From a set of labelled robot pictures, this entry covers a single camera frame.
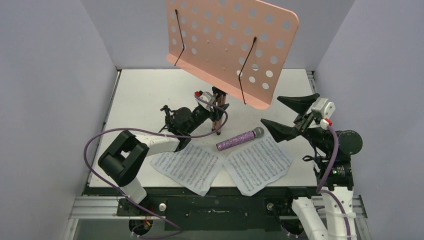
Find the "pink music stand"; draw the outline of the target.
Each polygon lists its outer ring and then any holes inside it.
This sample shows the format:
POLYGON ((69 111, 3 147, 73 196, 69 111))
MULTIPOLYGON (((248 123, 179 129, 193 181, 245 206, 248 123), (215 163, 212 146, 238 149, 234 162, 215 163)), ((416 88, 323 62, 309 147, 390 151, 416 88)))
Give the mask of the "pink music stand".
POLYGON ((167 60, 258 110, 271 106, 300 25, 261 0, 169 0, 167 60))

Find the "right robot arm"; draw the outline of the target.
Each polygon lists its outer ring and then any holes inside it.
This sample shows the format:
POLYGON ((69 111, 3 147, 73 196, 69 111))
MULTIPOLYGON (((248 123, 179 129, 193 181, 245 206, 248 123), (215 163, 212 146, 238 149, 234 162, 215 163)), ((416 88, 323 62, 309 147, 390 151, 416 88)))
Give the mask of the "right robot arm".
POLYGON ((303 161, 314 162, 316 193, 321 195, 326 223, 322 221, 311 196, 295 193, 283 199, 282 207, 296 215, 296 224, 286 220, 282 227, 290 234, 302 230, 310 240, 356 240, 356 213, 353 210, 354 180, 352 156, 363 147, 363 139, 354 130, 335 130, 330 117, 335 104, 314 93, 307 96, 278 96, 277 100, 297 113, 293 126, 261 119, 273 139, 280 143, 303 137, 314 155, 303 161))

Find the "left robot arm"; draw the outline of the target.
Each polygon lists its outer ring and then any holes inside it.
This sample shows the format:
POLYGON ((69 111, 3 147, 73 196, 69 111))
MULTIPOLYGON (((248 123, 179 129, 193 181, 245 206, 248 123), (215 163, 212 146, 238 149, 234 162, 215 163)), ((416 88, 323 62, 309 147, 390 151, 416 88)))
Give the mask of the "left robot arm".
POLYGON ((187 107, 172 110, 164 105, 161 110, 165 113, 165 125, 161 132, 135 135, 127 129, 119 129, 119 135, 99 157, 97 164, 131 200, 129 208, 136 215, 144 215, 149 210, 147 192, 137 178, 145 158, 183 150, 194 138, 192 132, 207 119, 217 121, 228 115, 228 103, 215 105, 200 97, 196 97, 196 101, 198 105, 194 110, 187 107))

